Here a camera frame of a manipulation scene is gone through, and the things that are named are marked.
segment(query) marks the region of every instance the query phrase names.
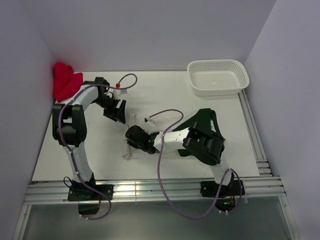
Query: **white table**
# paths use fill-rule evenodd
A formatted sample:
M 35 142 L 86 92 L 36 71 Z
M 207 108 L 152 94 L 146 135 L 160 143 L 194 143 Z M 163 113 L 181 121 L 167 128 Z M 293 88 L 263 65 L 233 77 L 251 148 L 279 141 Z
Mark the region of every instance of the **white table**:
M 112 86 L 127 72 L 84 72 L 84 80 L 94 81 L 104 77 Z M 126 112 L 135 113 L 142 119 L 165 109 L 184 112 L 184 121 L 199 109 L 211 108 L 217 114 L 221 134 L 226 139 L 225 156 L 229 166 L 241 177 L 258 177 L 259 171 L 247 130 L 238 95 L 199 97 L 192 93 L 186 71 L 133 72 L 138 83 L 123 95 L 127 100 Z M 133 77 L 122 81 L 128 86 Z M 156 129 L 163 130 L 179 118 L 176 112 L 161 114 L 156 120 Z M 85 149 L 89 165 L 97 180 L 150 180 L 157 178 L 157 156 L 142 151 L 133 151 L 133 158 L 122 158 L 127 125 L 114 122 L 103 116 L 103 109 L 92 104 L 85 111 L 87 137 Z M 169 155 L 161 160 L 163 179 L 211 178 L 209 167 L 193 157 L 176 158 Z M 40 155 L 32 177 L 33 181 L 61 181 L 72 176 L 65 151 L 52 137 L 50 120 Z

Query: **red towel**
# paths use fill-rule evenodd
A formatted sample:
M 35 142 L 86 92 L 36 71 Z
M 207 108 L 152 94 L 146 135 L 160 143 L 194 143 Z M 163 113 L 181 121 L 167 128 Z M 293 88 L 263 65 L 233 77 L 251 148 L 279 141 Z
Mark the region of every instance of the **red towel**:
M 58 103 L 71 98 L 78 92 L 84 76 L 82 72 L 74 73 L 72 66 L 62 62 L 54 65 L 53 96 Z

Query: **laundry basket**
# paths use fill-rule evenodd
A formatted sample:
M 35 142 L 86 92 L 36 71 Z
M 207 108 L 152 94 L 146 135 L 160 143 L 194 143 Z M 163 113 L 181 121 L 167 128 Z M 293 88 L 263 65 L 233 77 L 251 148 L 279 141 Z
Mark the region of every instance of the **laundry basket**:
M 238 94 L 249 85 L 245 67 L 236 60 L 202 60 L 189 63 L 192 91 L 198 96 Z

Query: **basket rim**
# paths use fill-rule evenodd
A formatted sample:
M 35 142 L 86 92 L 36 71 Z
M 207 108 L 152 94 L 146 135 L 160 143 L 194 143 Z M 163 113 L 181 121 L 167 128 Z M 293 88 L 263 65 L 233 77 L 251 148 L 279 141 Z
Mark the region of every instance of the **basket rim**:
M 190 77 L 190 66 L 191 66 L 192 64 L 194 64 L 194 63 L 201 63 L 201 62 L 207 62 L 207 63 L 214 63 L 214 62 L 220 62 L 220 63 L 221 63 L 221 62 L 224 62 L 224 63 L 226 63 L 226 62 L 232 62 L 232 63 L 237 64 L 237 65 L 241 68 L 241 70 L 242 70 L 242 72 L 243 72 L 243 74 L 244 74 L 244 78 L 245 78 L 245 80 L 246 80 L 245 86 L 243 86 L 243 87 L 237 87 L 237 88 L 220 88 L 220 89 L 208 88 L 208 89 L 206 89 L 206 90 L 200 89 L 200 88 L 196 87 L 196 86 L 193 84 L 193 82 L 192 82 L 192 80 L 191 80 L 191 77 Z M 245 69 L 244 65 L 243 65 L 241 62 L 239 62 L 239 61 L 237 61 L 237 60 L 234 60 L 234 59 L 211 59 L 211 60 L 197 60 L 197 61 L 192 61 L 192 62 L 190 62 L 190 63 L 188 64 L 186 70 L 187 70 L 187 73 L 188 73 L 188 78 L 189 78 L 189 82 L 190 82 L 191 86 L 192 86 L 194 89 L 198 90 L 198 91 L 205 91 L 205 92 L 212 92 L 212 91 L 214 91 L 214 92 L 219 92 L 219 91 L 233 91 L 233 90 L 239 90 L 239 89 L 241 90 L 241 89 L 245 89 L 246 87 L 248 87 L 248 85 L 249 85 L 249 83 L 250 83 L 249 76 L 248 76 L 247 70 Z

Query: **green cloth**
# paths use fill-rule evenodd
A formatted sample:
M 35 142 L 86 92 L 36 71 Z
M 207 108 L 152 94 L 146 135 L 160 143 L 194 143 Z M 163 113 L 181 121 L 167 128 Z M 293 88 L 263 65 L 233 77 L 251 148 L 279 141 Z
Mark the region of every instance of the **green cloth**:
M 176 127 L 173 130 L 173 132 L 189 128 L 190 125 L 194 122 L 198 122 L 201 125 L 211 129 L 211 120 L 213 121 L 215 132 L 221 135 L 218 127 L 217 114 L 215 111 L 211 110 L 210 108 L 199 109 L 199 111 L 195 115 L 190 117 L 185 122 L 181 123 L 178 127 Z M 186 149 L 179 149 L 178 152 L 181 157 L 187 157 L 191 155 Z

